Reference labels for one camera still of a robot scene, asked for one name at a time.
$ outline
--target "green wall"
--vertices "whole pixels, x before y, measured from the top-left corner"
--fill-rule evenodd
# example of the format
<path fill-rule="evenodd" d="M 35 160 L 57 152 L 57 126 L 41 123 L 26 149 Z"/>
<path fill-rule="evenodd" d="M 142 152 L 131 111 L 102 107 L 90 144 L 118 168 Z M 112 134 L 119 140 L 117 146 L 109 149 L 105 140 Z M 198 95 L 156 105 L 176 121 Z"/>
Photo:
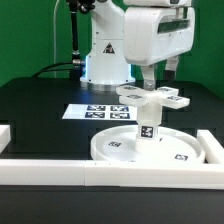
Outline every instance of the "green wall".
<path fill-rule="evenodd" d="M 124 7 L 122 0 L 114 0 Z M 53 11 L 56 0 L 0 1 L 0 85 L 28 77 L 53 63 Z M 196 32 L 191 52 L 181 56 L 177 80 L 202 83 L 224 99 L 223 0 L 195 0 Z M 65 0 L 57 17 L 57 61 L 71 59 L 70 15 Z M 79 15 L 80 52 L 90 50 L 90 16 Z M 141 79 L 139 69 L 135 75 Z"/>

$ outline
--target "white robot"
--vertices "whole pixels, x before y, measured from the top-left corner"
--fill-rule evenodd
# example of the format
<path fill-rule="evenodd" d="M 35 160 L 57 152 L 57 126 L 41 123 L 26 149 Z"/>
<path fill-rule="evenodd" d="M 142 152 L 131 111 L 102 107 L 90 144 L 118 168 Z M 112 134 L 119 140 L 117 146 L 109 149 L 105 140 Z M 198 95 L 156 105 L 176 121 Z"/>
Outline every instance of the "white robot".
<path fill-rule="evenodd" d="M 124 0 L 124 56 L 129 64 L 139 65 L 144 89 L 122 85 L 116 88 L 120 103 L 137 107 L 137 123 L 98 133 L 91 142 L 94 160 L 110 161 L 197 161 L 205 154 L 191 136 L 159 127 L 162 107 L 179 109 L 189 99 L 178 90 L 155 89 L 154 64 L 167 59 L 166 69 L 175 73 L 178 55 L 191 49 L 195 14 L 188 0 Z"/>
<path fill-rule="evenodd" d="M 114 91 L 132 83 L 131 66 L 123 54 L 124 11 L 112 0 L 97 0 L 92 16 L 92 50 L 86 57 L 86 72 L 81 86 Z"/>

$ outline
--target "white block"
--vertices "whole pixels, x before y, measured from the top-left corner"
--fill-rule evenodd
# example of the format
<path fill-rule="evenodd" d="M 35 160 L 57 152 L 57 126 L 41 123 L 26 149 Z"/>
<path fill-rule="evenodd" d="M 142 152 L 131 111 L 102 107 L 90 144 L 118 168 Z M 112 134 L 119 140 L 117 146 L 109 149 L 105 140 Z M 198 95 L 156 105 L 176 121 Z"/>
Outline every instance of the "white block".
<path fill-rule="evenodd" d="M 0 125 L 0 153 L 9 144 L 10 140 L 11 140 L 10 126 Z"/>
<path fill-rule="evenodd" d="M 1 185 L 84 185 L 85 161 L 0 160 Z"/>
<path fill-rule="evenodd" d="M 208 163 L 224 164 L 224 149 L 208 130 L 198 130 L 197 140 L 205 151 Z"/>

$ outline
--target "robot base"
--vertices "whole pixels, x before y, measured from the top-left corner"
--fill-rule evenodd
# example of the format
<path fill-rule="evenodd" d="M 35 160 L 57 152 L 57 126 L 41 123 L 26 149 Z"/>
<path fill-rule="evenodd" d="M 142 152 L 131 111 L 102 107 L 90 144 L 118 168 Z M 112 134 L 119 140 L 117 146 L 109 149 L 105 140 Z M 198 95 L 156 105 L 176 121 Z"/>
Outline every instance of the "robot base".
<path fill-rule="evenodd" d="M 158 140 L 146 140 L 153 141 L 153 147 L 139 153 L 135 150 L 137 131 L 137 125 L 127 125 L 99 132 L 91 141 L 93 160 L 153 163 L 203 163 L 205 160 L 205 153 L 194 137 L 164 127 L 159 127 Z"/>
<path fill-rule="evenodd" d="M 82 88 L 87 88 L 90 90 L 96 90 L 96 91 L 102 91 L 102 92 L 114 92 L 116 91 L 116 88 L 120 85 L 124 84 L 131 84 L 135 83 L 135 79 L 128 80 L 126 83 L 120 83 L 120 84 L 96 84 L 86 81 L 85 79 L 81 78 L 80 85 Z"/>

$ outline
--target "white platform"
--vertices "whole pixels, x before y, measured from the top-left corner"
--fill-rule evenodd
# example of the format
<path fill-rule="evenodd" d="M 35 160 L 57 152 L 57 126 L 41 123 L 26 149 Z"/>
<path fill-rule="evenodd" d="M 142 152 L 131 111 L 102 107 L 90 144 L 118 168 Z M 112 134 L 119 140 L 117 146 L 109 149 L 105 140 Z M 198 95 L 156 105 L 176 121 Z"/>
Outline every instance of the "white platform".
<path fill-rule="evenodd" d="M 0 142 L 6 144 L 9 126 L 0 130 Z M 221 156 L 221 146 L 208 131 L 199 131 L 197 139 L 202 147 L 213 146 L 213 158 Z M 224 189 L 224 165 L 2 159 L 0 185 Z"/>

